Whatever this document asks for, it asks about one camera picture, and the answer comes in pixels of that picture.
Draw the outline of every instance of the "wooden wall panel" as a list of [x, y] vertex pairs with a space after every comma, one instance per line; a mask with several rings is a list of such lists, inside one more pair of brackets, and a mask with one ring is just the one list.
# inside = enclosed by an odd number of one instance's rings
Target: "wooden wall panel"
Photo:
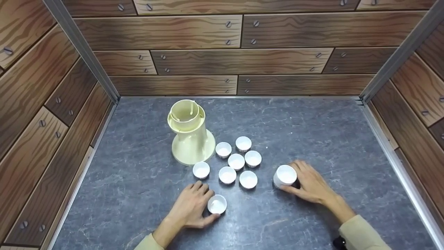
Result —
[[90, 159], [92, 151], [93, 151], [93, 148], [89, 147], [88, 151], [86, 152], [85, 156], [83, 157], [82, 163], [80, 164], [79, 169], [75, 173], [74, 179], [72, 180], [72, 183], [69, 186], [68, 192], [65, 195], [65, 198], [63, 199], [62, 205], [60, 206], [59, 211], [57, 211], [57, 215], [54, 219], [54, 222], [51, 224], [51, 227], [48, 230], [48, 234], [46, 235], [45, 239], [43, 240], [43, 244], [40, 247], [41, 250], [48, 249], [48, 246], [51, 243], [51, 239], [54, 236], [57, 226], [59, 225], [60, 220], [62, 219], [62, 216], [66, 211], [69, 201], [72, 199], [72, 195], [74, 194], [76, 186], [80, 181], [80, 177], [82, 176], [83, 171], [85, 170], [86, 164], [88, 163], [88, 161]]
[[[43, 1], [2, 0], [0, 66], [3, 68], [10, 66], [55, 23]], [[4, 46], [11, 48], [12, 54], [5, 53]]]
[[82, 18], [75, 22], [93, 50], [239, 48], [242, 16]]
[[373, 75], [239, 76], [239, 95], [359, 95]]
[[429, 130], [436, 141], [444, 149], [444, 119], [441, 119], [439, 122], [435, 123], [429, 128]]
[[19, 215], [66, 131], [67, 126], [43, 107], [0, 162], [0, 239]]
[[430, 126], [444, 117], [444, 82], [413, 54], [392, 76], [392, 81], [421, 120]]
[[157, 75], [149, 50], [94, 52], [108, 75]]
[[121, 95], [235, 95], [237, 76], [111, 77]]
[[444, 212], [444, 151], [405, 102], [393, 83], [386, 83], [372, 99], [419, 180]]
[[332, 50], [332, 48], [295, 48], [151, 52], [159, 74], [237, 75], [321, 73]]
[[132, 0], [62, 0], [71, 16], [136, 15]]
[[0, 77], [0, 158], [78, 57], [57, 25]]
[[[109, 103], [108, 95], [96, 84], [5, 243], [26, 246], [40, 246], [43, 243]], [[23, 221], [27, 221], [28, 226], [22, 230], [20, 223]], [[47, 228], [43, 232], [39, 232], [41, 225]]]
[[382, 119], [382, 117], [379, 114], [379, 112], [376, 110], [376, 108], [373, 105], [373, 103], [370, 101], [369, 103], [367, 103], [367, 105], [369, 106], [370, 110], [372, 111], [373, 116], [375, 117], [376, 121], [378, 122], [379, 126], [381, 127], [382, 132], [384, 132], [385, 137], [390, 142], [390, 145], [392, 146], [392, 148], [393, 149], [399, 148], [398, 143], [396, 142], [396, 140], [393, 137], [392, 133], [390, 132], [389, 128], [387, 128], [387, 125], [385, 124], [385, 122]]
[[434, 3], [435, 0], [361, 0], [357, 10], [430, 9]]
[[88, 66], [79, 58], [46, 101], [45, 106], [65, 124], [71, 126], [96, 82]]
[[444, 21], [416, 50], [422, 59], [444, 79]]
[[242, 48], [398, 46], [425, 13], [245, 15]]
[[323, 73], [375, 74], [397, 47], [388, 48], [336, 48]]
[[142, 15], [189, 15], [218, 13], [352, 11], [358, 0], [341, 6], [332, 0], [134, 0]]
[[423, 183], [419, 180], [418, 175], [416, 174], [412, 165], [405, 157], [404, 152], [402, 152], [402, 150], [400, 148], [398, 148], [395, 150], [395, 153], [398, 155], [398, 158], [401, 160], [401, 163], [404, 166], [404, 169], [407, 171], [408, 175], [410, 176], [413, 184], [415, 184], [416, 188], [418, 189], [419, 194], [424, 199], [426, 206], [430, 210], [430, 213], [434, 217], [438, 226], [441, 228], [442, 231], [444, 231], [444, 218], [443, 218], [442, 214], [439, 212], [438, 208], [433, 203], [433, 201], [430, 198], [430, 195], [427, 193], [427, 190], [425, 189]]

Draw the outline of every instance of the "cream plastic tower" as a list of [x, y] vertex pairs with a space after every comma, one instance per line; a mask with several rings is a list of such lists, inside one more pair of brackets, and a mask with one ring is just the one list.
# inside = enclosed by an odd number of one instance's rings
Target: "cream plastic tower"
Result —
[[168, 125], [177, 134], [171, 150], [184, 165], [206, 161], [214, 154], [216, 141], [205, 128], [205, 111], [192, 100], [180, 100], [171, 107]]

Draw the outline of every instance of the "metal frame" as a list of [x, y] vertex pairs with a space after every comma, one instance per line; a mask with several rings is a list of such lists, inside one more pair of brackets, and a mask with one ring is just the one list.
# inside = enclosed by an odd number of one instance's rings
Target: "metal frame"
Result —
[[59, 23], [66, 36], [77, 49], [80, 56], [85, 61], [91, 72], [105, 89], [111, 101], [115, 104], [119, 102], [120, 95], [106, 74], [99, 60], [95, 57], [79, 28], [75, 24], [65, 5], [61, 0], [42, 0], [49, 9], [55, 20]]
[[99, 138], [97, 139], [97, 143], [95, 144], [95, 147], [92, 150], [91, 156], [89, 157], [88, 162], [86, 163], [85, 169], [83, 170], [82, 175], [80, 176], [79, 182], [75, 186], [75, 190], [72, 193], [72, 196], [71, 196], [71, 198], [69, 200], [68, 206], [66, 207], [66, 209], [65, 209], [65, 211], [63, 213], [63, 216], [62, 216], [62, 218], [61, 218], [61, 220], [60, 220], [60, 222], [59, 222], [59, 224], [57, 226], [57, 229], [55, 230], [55, 232], [54, 232], [54, 234], [52, 236], [51, 242], [48, 245], [48, 250], [52, 250], [52, 248], [54, 246], [54, 243], [56, 242], [57, 237], [59, 236], [60, 230], [62, 229], [62, 226], [65, 223], [65, 219], [68, 216], [69, 210], [71, 210], [71, 206], [72, 206], [72, 204], [73, 204], [73, 202], [74, 202], [74, 200], [75, 200], [75, 198], [77, 196], [77, 192], [79, 191], [80, 186], [82, 185], [83, 179], [85, 178], [85, 175], [88, 172], [88, 169], [89, 169], [89, 166], [91, 165], [92, 159], [94, 158], [94, 155], [97, 152], [97, 148], [99, 147], [100, 142], [102, 141], [103, 135], [105, 134], [105, 131], [107, 130], [107, 127], [108, 127], [108, 125], [110, 123], [110, 120], [111, 120], [111, 118], [114, 115], [114, 111], [115, 111], [116, 107], [117, 107], [117, 105], [114, 105], [111, 108], [111, 112], [108, 115], [107, 120], [105, 121], [103, 129], [100, 132]]
[[368, 103], [376, 95], [443, 20], [444, 0], [437, 0], [359, 95], [364, 103]]
[[376, 121], [376, 118], [373, 116], [372, 111], [367, 105], [362, 106], [361, 110], [364, 113], [364, 116], [367, 122], [369, 123], [370, 128], [375, 134], [375, 137], [378, 140], [379, 145], [384, 151], [384, 154], [386, 155], [388, 161], [393, 167], [393, 170], [398, 176], [401, 185], [404, 187], [408, 197], [410, 198], [410, 201], [412, 202], [419, 217], [424, 223], [426, 230], [430, 234], [433, 243], [435, 243], [435, 246], [438, 250], [444, 250], [443, 232], [441, 232], [438, 224], [436, 223], [436, 220], [433, 218], [423, 198], [419, 194], [418, 189], [416, 188], [412, 179], [410, 178], [404, 166], [402, 165], [400, 159], [398, 158], [392, 146], [390, 145], [390, 142], [388, 141], [387, 137], [384, 135], [384, 132], [382, 131], [381, 127]]

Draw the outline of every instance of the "gray tabletop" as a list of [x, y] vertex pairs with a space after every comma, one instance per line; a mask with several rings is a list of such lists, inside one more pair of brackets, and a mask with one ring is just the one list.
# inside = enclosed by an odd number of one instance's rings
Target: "gray tabletop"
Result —
[[[175, 134], [166, 118], [178, 100], [121, 99], [54, 249], [133, 249], [196, 181], [171, 154]], [[227, 211], [205, 230], [183, 230], [170, 250], [333, 249], [339, 225], [331, 213], [272, 185], [276, 168], [296, 158], [312, 164], [393, 249], [435, 249], [354, 101], [196, 101], [217, 142], [249, 136], [263, 159], [253, 169], [257, 187], [246, 191], [238, 178], [221, 184], [218, 171], [227, 161], [212, 157], [204, 182], [225, 196]]]

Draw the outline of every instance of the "hand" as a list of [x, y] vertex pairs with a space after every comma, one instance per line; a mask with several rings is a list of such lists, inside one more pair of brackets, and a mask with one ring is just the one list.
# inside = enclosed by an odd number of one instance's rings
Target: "hand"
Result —
[[153, 233], [153, 238], [161, 247], [166, 248], [184, 227], [204, 228], [220, 217], [212, 214], [202, 216], [208, 200], [214, 195], [208, 184], [197, 181], [189, 184], [179, 195], [173, 208]]

